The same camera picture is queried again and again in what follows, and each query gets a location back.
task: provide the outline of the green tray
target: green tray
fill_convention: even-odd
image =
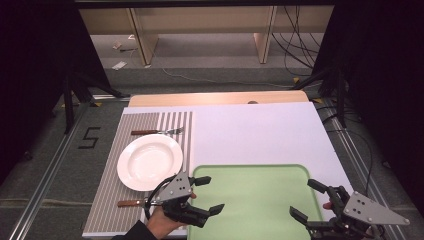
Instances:
[[[225,207],[203,228],[190,226],[189,240],[309,240],[305,227],[290,216],[290,206],[309,221],[322,221],[303,166],[205,165],[197,167],[193,176],[212,177],[208,185],[194,187],[193,206],[207,210],[224,203]]]

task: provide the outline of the white plate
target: white plate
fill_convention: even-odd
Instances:
[[[125,186],[150,191],[165,178],[178,174],[182,163],[183,152],[174,139],[151,134],[137,138],[124,149],[117,170]]]

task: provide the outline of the black backdrop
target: black backdrop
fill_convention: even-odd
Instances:
[[[6,0],[0,7],[0,183],[22,159],[60,96],[69,73],[109,82],[77,9],[68,0]]]
[[[423,11],[418,1],[380,5],[348,81],[363,121],[424,216]]]

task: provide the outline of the sleeve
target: sleeve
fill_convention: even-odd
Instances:
[[[157,240],[140,220],[124,236],[115,236],[112,240]]]

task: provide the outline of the knife handle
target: knife handle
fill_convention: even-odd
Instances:
[[[134,130],[131,131],[131,135],[147,135],[158,133],[158,130]]]
[[[144,204],[144,201],[142,200],[126,200],[126,201],[119,201],[118,207],[136,207],[136,206],[142,206]]]

